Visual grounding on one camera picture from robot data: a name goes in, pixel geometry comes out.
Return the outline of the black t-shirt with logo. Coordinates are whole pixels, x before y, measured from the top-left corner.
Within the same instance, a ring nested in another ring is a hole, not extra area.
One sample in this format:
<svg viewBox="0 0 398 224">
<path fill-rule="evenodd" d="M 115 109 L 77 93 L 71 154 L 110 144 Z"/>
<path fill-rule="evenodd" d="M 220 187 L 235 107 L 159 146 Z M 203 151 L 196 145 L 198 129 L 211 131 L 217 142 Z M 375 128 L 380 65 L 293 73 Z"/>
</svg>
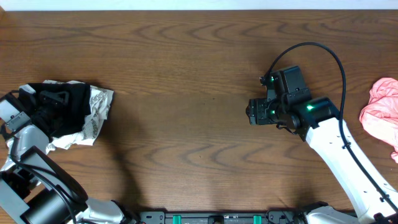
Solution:
<svg viewBox="0 0 398 224">
<path fill-rule="evenodd" d="M 34 92 L 20 89 L 18 100 L 22 103 L 32 124 L 51 138 L 80 132 L 85 117 L 91 114 L 90 86 L 76 84 L 28 84 Z"/>
</svg>

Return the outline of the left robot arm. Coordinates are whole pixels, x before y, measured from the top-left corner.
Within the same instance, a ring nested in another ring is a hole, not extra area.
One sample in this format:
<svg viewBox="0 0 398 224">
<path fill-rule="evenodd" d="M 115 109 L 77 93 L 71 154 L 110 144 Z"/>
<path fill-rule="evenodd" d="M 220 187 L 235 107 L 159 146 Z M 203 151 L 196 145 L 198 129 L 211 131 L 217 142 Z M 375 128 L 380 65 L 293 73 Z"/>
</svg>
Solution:
<svg viewBox="0 0 398 224">
<path fill-rule="evenodd" d="M 11 140 L 10 167 L 1 171 L 1 208 L 16 223 L 139 223 L 120 203 L 89 198 L 45 153 L 60 134 L 83 126 L 90 91 L 39 88 L 1 97 L 1 135 Z"/>
</svg>

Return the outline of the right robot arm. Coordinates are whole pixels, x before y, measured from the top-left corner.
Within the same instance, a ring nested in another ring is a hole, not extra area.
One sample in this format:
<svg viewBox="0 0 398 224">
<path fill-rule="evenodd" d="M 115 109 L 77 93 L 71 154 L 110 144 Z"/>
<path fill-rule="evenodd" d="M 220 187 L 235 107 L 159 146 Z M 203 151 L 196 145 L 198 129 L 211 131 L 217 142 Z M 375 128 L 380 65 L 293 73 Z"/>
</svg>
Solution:
<svg viewBox="0 0 398 224">
<path fill-rule="evenodd" d="M 348 196 L 355 214 L 317 205 L 302 214 L 304 223 L 397 223 L 397 191 L 377 171 L 352 137 L 329 98 L 282 108 L 281 101 L 249 100 L 251 125 L 276 124 L 305 141 L 326 163 Z"/>
</svg>

